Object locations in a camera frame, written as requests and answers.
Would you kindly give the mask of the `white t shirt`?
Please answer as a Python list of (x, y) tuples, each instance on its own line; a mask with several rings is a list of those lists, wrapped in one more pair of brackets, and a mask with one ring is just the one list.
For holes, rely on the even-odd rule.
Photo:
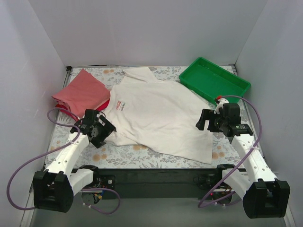
[(178, 82), (157, 79), (147, 67), (123, 72), (105, 109), (116, 128), (106, 141), (116, 146), (144, 145), (158, 153), (210, 164), (213, 135), (196, 127), (208, 104)]

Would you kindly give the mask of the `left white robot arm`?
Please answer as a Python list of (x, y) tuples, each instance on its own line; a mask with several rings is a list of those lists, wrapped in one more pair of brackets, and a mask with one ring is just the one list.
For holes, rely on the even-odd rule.
[(43, 171), (33, 177), (34, 206), (37, 209), (67, 212), (74, 196), (85, 190), (92, 193), (96, 201), (102, 199), (105, 191), (111, 191), (114, 178), (106, 178), (93, 165), (84, 165), (74, 171), (74, 166), (84, 149), (92, 144), (100, 148), (105, 139), (116, 130), (98, 110), (86, 109), (84, 117), (78, 120), (56, 159)]

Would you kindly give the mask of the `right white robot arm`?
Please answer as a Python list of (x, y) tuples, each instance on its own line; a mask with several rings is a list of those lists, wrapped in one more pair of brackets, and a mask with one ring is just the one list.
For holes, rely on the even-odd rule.
[(249, 218), (282, 218), (286, 215), (290, 186), (270, 170), (257, 148), (253, 131), (241, 122), (240, 107), (222, 98), (215, 110), (203, 109), (196, 127), (202, 131), (208, 121), (208, 131), (221, 132), (228, 138), (241, 161), (234, 167), (223, 166), (214, 176), (218, 187), (230, 186), (242, 200)]

